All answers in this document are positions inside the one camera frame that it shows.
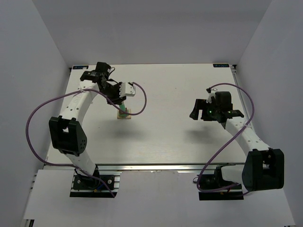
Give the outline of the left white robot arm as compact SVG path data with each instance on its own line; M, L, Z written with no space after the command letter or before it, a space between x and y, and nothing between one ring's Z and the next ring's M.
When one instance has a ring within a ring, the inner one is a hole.
M83 72L78 90L67 108L58 117L49 120L49 128L53 147L70 159L79 169L78 174L99 177L97 165L89 157L86 146L87 136L82 128L85 114L97 95L94 91L83 91L89 88L104 94L114 104L121 106L126 97L120 96L122 83L112 85L109 78L112 67L105 62L98 62L92 71Z

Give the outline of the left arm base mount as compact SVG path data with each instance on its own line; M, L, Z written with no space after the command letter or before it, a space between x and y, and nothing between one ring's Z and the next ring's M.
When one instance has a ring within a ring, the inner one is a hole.
M96 177L103 180L93 179L74 170L71 183L71 198L114 198L117 195L121 172L99 171Z

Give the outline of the dark brown wood block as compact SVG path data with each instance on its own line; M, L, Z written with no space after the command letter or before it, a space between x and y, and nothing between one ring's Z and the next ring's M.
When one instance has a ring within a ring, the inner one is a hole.
M128 114L126 114L124 112L121 112L121 111L119 111L119 112L120 112L120 115L122 116L122 118L126 118L128 116Z

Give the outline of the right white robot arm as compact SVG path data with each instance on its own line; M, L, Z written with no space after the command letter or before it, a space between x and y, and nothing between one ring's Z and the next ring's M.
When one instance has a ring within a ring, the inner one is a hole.
M283 188L285 156L282 150L271 148L245 124L243 113L233 109L230 92L214 92L207 99L196 99L189 117L218 122L246 155L242 165L218 165L212 175L200 175L197 180L200 190L213 192L239 184L249 192Z

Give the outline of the green cylinder block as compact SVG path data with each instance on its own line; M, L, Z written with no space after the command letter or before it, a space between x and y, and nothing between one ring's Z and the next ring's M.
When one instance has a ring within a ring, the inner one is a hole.
M119 114L120 114L120 115L123 115L123 114L126 114L126 113L127 113L127 110L126 110L126 107L125 107L124 102L122 102L122 103L119 105L119 108L120 108L120 110L119 110Z

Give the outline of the light wood block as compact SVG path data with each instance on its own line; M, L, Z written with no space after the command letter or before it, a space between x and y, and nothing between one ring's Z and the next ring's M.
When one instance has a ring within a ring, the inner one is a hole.
M122 119L122 116L120 115L120 112L117 112L117 119Z
M131 114L131 109L126 108L126 111L127 111L128 114L126 115L125 118L126 118L127 120L129 120L129 119L131 119L131 117L132 117L132 116L130 115L130 114Z

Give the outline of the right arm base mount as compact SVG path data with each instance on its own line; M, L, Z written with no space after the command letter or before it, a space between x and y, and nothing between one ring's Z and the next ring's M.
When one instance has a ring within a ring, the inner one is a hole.
M222 168L227 165L218 165L212 174L203 174L199 186L201 190L210 192L198 192L200 201L235 201L244 200L241 184L226 181L222 177Z

